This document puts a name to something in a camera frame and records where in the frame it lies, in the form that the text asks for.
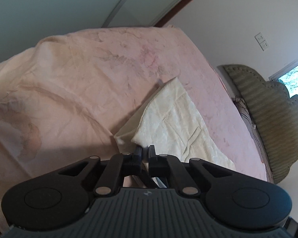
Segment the white wall switch plate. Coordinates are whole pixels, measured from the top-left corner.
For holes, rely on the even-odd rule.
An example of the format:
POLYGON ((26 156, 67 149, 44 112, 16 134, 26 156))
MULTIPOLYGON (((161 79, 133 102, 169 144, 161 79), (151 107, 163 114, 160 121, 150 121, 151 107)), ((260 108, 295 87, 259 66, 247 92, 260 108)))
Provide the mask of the white wall switch plate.
POLYGON ((255 35, 255 39, 257 43, 260 45, 262 51, 266 51, 269 48, 269 44, 266 41, 266 38, 264 38, 264 36, 261 33, 255 35))

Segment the brown wooden door frame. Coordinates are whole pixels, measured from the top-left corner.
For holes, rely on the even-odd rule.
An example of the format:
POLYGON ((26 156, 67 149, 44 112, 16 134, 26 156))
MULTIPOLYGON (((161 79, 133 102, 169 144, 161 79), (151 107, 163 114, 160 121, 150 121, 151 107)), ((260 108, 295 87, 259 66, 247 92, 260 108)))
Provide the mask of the brown wooden door frame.
POLYGON ((186 5, 188 5, 192 0, 181 0, 179 3, 174 5, 172 9, 165 14, 154 26, 163 27, 167 24, 177 13, 179 13, 186 5))

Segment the olive green padded headboard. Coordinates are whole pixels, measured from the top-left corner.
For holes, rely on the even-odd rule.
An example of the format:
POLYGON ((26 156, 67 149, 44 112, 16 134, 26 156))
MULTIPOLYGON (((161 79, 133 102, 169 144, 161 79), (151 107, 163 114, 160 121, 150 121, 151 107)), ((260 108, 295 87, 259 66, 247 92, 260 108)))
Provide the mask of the olive green padded headboard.
POLYGON ((223 69, 246 103, 262 139, 273 181, 278 184, 298 160, 298 95, 290 96, 283 83, 266 81, 248 66, 227 64, 223 69))

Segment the cream white pants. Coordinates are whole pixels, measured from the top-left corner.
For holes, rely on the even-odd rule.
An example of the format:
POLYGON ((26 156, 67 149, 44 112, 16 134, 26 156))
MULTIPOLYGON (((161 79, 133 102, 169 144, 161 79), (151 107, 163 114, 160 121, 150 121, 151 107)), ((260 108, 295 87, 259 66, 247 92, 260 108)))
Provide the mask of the cream white pants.
POLYGON ((120 153, 153 145, 156 153, 190 158, 235 170, 211 138, 206 123, 178 78, 160 86, 114 135, 120 153))

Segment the pink floral bed blanket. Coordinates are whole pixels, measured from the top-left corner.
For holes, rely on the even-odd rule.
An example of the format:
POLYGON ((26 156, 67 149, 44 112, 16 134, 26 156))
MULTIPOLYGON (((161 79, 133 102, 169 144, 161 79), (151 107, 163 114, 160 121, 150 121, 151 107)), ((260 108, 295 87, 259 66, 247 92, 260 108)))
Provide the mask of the pink floral bed blanket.
POLYGON ((90 155, 177 77, 217 147, 240 173, 266 180, 255 142, 220 77, 174 27, 91 29, 50 36, 0 63, 0 231, 5 192, 90 155))

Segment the bright window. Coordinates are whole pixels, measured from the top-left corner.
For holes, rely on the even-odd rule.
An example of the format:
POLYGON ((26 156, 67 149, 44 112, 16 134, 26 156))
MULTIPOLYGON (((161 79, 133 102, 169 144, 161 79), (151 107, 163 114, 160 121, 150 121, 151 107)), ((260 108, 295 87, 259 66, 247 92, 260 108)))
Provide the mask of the bright window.
POLYGON ((284 84, 290 97, 298 95, 298 59, 270 76, 269 80, 284 84))

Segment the white wardrobe with sliding doors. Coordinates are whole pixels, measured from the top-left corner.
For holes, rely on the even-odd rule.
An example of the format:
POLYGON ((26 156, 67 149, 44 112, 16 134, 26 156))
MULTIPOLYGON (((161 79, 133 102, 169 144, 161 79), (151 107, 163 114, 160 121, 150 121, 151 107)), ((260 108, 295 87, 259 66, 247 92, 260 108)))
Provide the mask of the white wardrobe with sliding doors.
POLYGON ((156 25, 181 0, 0 0, 0 62, 41 39, 84 29, 156 25))

